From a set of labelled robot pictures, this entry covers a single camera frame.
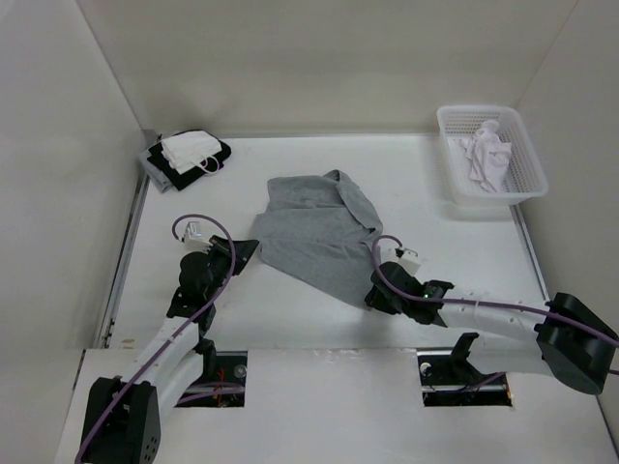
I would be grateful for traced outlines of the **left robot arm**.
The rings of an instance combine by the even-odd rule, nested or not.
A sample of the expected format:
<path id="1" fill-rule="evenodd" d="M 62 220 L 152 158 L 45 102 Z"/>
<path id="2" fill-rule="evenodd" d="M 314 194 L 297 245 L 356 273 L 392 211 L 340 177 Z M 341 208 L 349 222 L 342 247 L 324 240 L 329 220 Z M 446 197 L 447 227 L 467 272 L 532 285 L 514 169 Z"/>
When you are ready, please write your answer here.
<path id="1" fill-rule="evenodd" d="M 91 386 L 76 462 L 155 461 L 163 419 L 192 383 L 203 386 L 216 377 L 217 350 L 206 336 L 215 300 L 258 245 L 213 236 L 205 250 L 181 259 L 179 284 L 157 334 L 123 374 Z"/>

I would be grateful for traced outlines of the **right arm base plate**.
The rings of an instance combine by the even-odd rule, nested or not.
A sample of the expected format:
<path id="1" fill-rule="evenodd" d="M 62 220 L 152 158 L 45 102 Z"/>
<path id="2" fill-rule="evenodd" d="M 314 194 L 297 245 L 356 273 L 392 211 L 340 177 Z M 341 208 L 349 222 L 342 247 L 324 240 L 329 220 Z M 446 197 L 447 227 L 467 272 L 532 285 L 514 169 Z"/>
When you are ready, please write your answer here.
<path id="1" fill-rule="evenodd" d="M 511 407 L 507 376 L 481 374 L 448 351 L 417 354 L 423 403 L 426 407 Z"/>

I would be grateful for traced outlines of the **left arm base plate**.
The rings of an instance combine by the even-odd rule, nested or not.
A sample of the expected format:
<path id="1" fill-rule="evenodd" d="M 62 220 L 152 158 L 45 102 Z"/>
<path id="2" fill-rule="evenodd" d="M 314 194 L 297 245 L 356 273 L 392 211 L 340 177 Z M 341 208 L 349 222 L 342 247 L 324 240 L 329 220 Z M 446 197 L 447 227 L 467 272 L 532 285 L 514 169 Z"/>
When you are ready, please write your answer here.
<path id="1" fill-rule="evenodd" d="M 240 408 L 245 406 L 245 388 L 248 377 L 249 357 L 247 351 L 218 352 L 181 395 L 180 408 Z"/>

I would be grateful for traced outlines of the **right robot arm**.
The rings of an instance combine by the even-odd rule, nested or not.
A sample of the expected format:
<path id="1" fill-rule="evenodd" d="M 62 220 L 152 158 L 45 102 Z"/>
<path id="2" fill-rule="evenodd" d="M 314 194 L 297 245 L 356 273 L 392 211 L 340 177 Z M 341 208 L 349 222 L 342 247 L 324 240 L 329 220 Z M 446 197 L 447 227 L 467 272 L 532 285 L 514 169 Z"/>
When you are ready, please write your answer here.
<path id="1" fill-rule="evenodd" d="M 553 377 L 585 394 L 604 390 L 618 335 L 573 295 L 558 293 L 533 307 L 482 302 L 449 281 L 420 282 L 396 262 L 379 265 L 371 282 L 369 307 L 462 331 L 448 354 L 422 357 L 426 387 L 474 390 L 495 374 L 518 372 Z"/>

